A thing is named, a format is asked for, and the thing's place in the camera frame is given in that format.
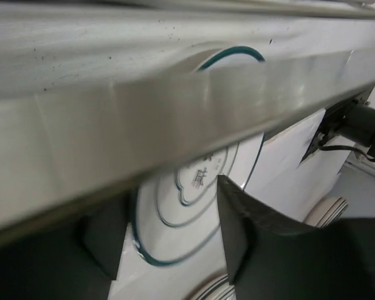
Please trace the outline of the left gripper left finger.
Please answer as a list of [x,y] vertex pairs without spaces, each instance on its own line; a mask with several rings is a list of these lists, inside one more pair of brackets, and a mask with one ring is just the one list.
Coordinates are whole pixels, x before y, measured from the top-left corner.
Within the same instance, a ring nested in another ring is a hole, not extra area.
[[127,226],[128,202],[115,197],[1,248],[0,299],[107,299]]

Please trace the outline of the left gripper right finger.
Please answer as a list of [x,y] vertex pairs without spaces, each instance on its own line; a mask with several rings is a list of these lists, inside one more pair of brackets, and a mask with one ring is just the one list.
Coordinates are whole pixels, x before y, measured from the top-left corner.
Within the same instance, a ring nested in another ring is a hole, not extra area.
[[217,179],[227,275],[238,299],[375,299],[375,219],[313,227]]

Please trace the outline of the white plate green rim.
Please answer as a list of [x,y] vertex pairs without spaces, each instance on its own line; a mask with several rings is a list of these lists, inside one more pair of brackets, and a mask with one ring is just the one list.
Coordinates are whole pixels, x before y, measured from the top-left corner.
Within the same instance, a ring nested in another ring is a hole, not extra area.
[[217,177],[245,189],[264,134],[232,144],[179,169],[156,176],[131,199],[132,243],[148,264],[169,267],[190,259],[219,231]]

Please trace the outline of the wire dish rack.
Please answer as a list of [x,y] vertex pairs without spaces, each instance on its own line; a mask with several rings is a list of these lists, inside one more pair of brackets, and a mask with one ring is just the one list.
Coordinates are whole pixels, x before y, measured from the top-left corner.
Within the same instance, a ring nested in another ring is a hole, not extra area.
[[342,52],[253,67],[156,76],[97,89],[0,100],[0,248],[99,205],[151,173],[273,128],[375,84],[373,50],[356,50],[337,83]]

